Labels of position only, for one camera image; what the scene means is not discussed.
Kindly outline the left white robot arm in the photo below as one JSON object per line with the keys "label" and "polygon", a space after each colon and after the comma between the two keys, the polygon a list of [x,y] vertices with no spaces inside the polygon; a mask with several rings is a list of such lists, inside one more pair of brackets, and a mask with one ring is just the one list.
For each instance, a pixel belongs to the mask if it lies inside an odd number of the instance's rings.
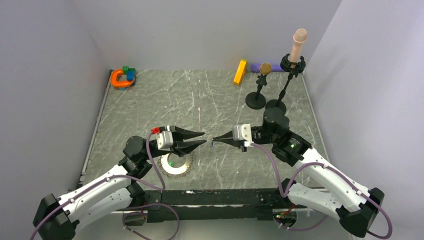
{"label": "left white robot arm", "polygon": [[151,169],[161,174],[153,159],[188,155],[206,142],[197,139],[203,135],[168,125],[151,129],[147,138],[131,136],[125,143],[124,157],[106,173],[76,190],[59,197],[51,193],[40,201],[30,239],[39,235],[43,240],[71,240],[78,230],[111,212],[139,209],[146,203],[142,185],[158,191],[166,188],[163,181],[158,187],[142,180]]}

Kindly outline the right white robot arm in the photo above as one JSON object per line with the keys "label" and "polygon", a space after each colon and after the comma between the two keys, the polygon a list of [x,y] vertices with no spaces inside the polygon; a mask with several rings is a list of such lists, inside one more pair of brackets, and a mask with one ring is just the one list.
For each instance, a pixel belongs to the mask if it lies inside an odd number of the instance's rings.
{"label": "right white robot arm", "polygon": [[282,208],[301,205],[338,220],[350,234],[386,240],[393,224],[383,210],[385,194],[349,178],[329,163],[312,145],[289,127],[290,120],[277,107],[266,109],[262,125],[238,124],[213,142],[247,151],[261,149],[271,161],[277,180],[276,203]]}

